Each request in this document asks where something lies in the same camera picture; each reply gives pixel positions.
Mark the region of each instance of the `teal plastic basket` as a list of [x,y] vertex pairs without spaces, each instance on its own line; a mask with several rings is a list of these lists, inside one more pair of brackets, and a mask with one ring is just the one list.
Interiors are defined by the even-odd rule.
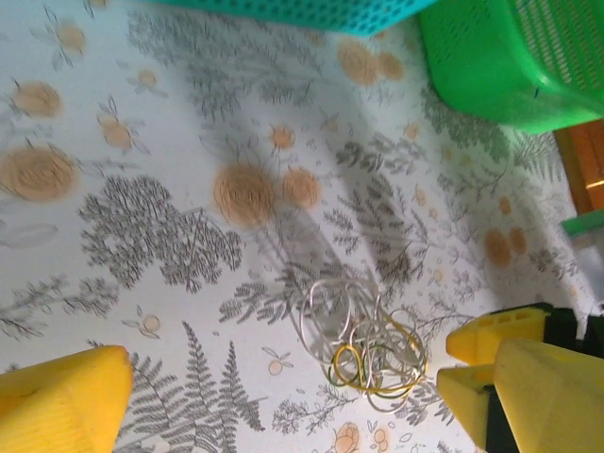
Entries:
[[155,0],[269,22],[369,36],[436,0]]

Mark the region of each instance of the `wooden furniture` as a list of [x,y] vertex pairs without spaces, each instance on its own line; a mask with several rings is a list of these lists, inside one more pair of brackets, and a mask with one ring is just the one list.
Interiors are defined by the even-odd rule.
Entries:
[[604,121],[555,133],[579,214],[604,209]]

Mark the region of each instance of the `gray botanical illustration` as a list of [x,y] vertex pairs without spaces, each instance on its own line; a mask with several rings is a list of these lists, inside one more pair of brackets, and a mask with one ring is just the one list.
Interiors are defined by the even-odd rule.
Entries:
[[339,208],[324,213],[327,224],[337,228],[333,240],[347,255],[368,243],[376,272],[385,286],[385,301],[402,295],[405,285],[424,274],[424,260],[431,247],[442,247],[428,234],[419,214],[405,194],[384,176],[372,176],[363,191],[338,195]]
[[322,62],[301,44],[301,32],[251,24],[199,12],[133,9],[128,41],[166,66],[183,65],[191,101],[204,117],[225,119],[251,92],[269,104],[308,105],[313,86],[323,82]]
[[514,131],[513,165],[550,182],[561,182],[562,158],[553,134],[529,135]]
[[[163,373],[162,360],[130,354],[134,386],[114,453],[144,451],[141,442],[152,436],[167,442],[171,453],[191,452],[195,447],[209,453],[236,453],[240,422],[255,431],[264,430],[260,399],[250,399],[242,385],[233,342],[224,370],[216,378],[193,329],[186,322],[182,325],[189,346],[184,379]],[[137,439],[120,442],[126,436]]]
[[184,285],[189,293],[216,284],[222,263],[234,271],[242,262],[237,233],[222,231],[202,208],[178,210],[150,176],[109,176],[78,214],[90,225],[82,232],[90,265],[107,267],[128,289],[155,261],[167,284]]
[[307,434],[311,435],[318,429],[326,428],[337,412],[360,397],[357,393],[349,395],[347,391],[341,391],[331,384],[320,385],[316,395],[321,398],[321,402],[315,403],[313,407],[306,401],[296,403],[290,398],[281,401],[273,413],[273,430],[293,434],[303,426]]
[[426,421],[428,416],[437,418],[446,426],[455,416],[447,407],[432,380],[423,380],[411,391],[405,406],[394,413],[396,418],[404,418],[410,426],[416,427]]
[[542,247],[530,253],[528,257],[540,272],[549,272],[558,280],[575,276],[579,272],[577,259],[572,251],[563,247]]
[[15,340],[42,337],[43,318],[56,310],[104,318],[118,302],[117,285],[104,278],[83,278],[77,289],[70,287],[67,277],[59,276],[14,290],[12,304],[0,307],[0,330]]
[[447,132],[461,148],[480,145],[495,162],[509,157],[508,139],[499,125],[449,108],[430,86],[422,89],[421,98],[424,115],[436,132]]
[[439,441],[438,445],[436,445],[436,451],[434,453],[463,453],[458,448],[454,448],[452,446],[448,446],[445,441]]
[[390,175],[411,175],[418,160],[426,160],[427,152],[420,144],[400,136],[396,142],[376,133],[367,147],[347,142],[337,151],[336,161],[346,167],[359,167],[369,173],[385,170]]
[[[286,319],[292,310],[299,310],[310,286],[320,278],[360,277],[361,272],[352,266],[343,265],[338,260],[325,259],[312,265],[300,261],[286,261],[275,278],[282,289],[269,291],[269,286],[259,281],[248,281],[235,289],[231,299],[220,306],[220,322],[237,320],[243,323],[255,316],[258,321],[269,325]],[[342,290],[330,289],[317,298],[317,312],[325,308],[328,312],[337,310],[344,303]]]

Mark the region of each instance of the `plastic basket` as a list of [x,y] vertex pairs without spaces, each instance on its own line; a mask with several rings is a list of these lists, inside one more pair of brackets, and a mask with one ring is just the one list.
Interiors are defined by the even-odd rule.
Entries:
[[164,4],[368,36],[436,0],[156,0]]
[[532,133],[604,116],[604,0],[441,0],[419,18],[453,109]]

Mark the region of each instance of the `tangled rubber bands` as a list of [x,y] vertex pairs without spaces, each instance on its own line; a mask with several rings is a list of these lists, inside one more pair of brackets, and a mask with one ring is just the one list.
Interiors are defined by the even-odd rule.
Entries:
[[405,312],[387,312],[375,282],[349,278],[317,280],[298,319],[292,316],[300,342],[321,364],[327,380],[361,392],[376,411],[385,413],[405,404],[428,368],[419,335],[398,318],[405,318]]

